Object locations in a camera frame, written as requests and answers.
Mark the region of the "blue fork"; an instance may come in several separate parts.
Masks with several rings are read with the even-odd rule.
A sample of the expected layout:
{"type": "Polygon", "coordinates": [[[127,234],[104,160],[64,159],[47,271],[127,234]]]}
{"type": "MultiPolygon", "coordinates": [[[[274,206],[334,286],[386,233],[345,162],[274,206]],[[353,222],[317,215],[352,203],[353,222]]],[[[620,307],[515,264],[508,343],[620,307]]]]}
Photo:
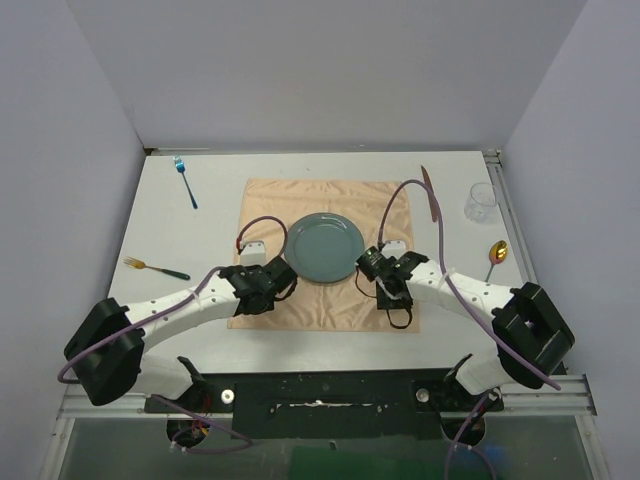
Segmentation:
{"type": "Polygon", "coordinates": [[[183,180],[183,183],[184,183],[185,188],[187,190],[187,193],[188,193],[192,208],[194,210],[197,210],[198,209],[198,203],[196,201],[196,198],[195,198],[195,196],[193,194],[193,191],[192,191],[191,186],[189,184],[189,181],[187,179],[186,167],[185,167],[184,161],[182,160],[182,158],[180,156],[174,156],[173,157],[173,162],[174,162],[174,166],[176,168],[176,171],[178,172],[178,174],[181,176],[181,178],[183,180]]]}

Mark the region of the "peach satin cloth napkin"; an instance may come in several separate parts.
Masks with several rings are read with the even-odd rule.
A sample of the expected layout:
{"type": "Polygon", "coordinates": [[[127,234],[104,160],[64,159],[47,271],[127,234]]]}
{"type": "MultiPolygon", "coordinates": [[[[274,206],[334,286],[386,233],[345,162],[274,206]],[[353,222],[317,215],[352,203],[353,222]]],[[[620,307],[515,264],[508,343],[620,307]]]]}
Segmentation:
{"type": "MultiPolygon", "coordinates": [[[[351,220],[366,247],[377,243],[384,210],[397,182],[347,180],[260,179],[247,181],[239,225],[264,215],[290,227],[313,213],[330,212],[351,220]]],[[[364,278],[350,276],[333,285],[299,279],[291,297],[271,312],[240,315],[227,321],[230,329],[390,332],[386,314],[371,298],[375,289],[364,278]]]]}

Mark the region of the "teal round plate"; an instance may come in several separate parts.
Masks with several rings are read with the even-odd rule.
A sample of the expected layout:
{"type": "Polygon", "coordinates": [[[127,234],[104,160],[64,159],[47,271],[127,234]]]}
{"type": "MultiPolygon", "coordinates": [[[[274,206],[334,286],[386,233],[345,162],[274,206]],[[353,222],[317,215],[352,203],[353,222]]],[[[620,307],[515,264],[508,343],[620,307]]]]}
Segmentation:
{"type": "Polygon", "coordinates": [[[302,279],[317,284],[341,282],[355,273],[365,243],[348,218],[328,212],[306,215],[288,231],[286,262],[302,279]]]}

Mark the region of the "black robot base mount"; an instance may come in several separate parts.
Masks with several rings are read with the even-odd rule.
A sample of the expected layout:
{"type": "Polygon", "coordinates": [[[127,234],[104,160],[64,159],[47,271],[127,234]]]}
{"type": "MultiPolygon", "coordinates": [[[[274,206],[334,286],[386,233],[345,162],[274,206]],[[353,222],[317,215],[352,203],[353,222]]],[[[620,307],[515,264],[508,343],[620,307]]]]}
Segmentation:
{"type": "Polygon", "coordinates": [[[478,400],[448,369],[206,374],[170,404],[149,398],[144,410],[228,415],[253,440],[439,439],[442,421],[478,400]]]}

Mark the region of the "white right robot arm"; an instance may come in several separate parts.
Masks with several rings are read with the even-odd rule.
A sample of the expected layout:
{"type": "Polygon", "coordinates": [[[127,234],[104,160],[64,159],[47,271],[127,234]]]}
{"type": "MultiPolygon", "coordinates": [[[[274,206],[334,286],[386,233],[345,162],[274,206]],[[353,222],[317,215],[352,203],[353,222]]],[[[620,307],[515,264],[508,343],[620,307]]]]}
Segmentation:
{"type": "Polygon", "coordinates": [[[376,247],[367,249],[356,267],[376,284],[380,297],[401,302],[405,310],[416,302],[429,303],[467,316],[493,340],[494,347],[466,355],[452,369],[453,378],[445,384],[452,406],[469,408],[481,393],[511,383],[529,389],[561,388],[552,375],[574,346],[575,336],[539,285],[491,284],[445,270],[413,251],[395,258],[376,247]]]}

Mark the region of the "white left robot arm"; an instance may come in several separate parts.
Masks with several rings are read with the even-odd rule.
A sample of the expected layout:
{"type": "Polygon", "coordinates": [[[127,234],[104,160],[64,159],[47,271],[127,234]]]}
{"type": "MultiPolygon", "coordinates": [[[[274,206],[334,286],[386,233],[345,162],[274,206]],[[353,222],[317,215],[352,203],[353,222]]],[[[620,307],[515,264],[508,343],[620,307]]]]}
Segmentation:
{"type": "Polygon", "coordinates": [[[63,350],[66,364],[95,406],[128,393],[157,394],[180,410],[200,405],[201,376],[186,356],[153,354],[160,343],[214,320],[262,315],[290,296],[297,275],[281,257],[266,265],[212,269],[199,284],[145,302],[99,301],[63,350]]]}

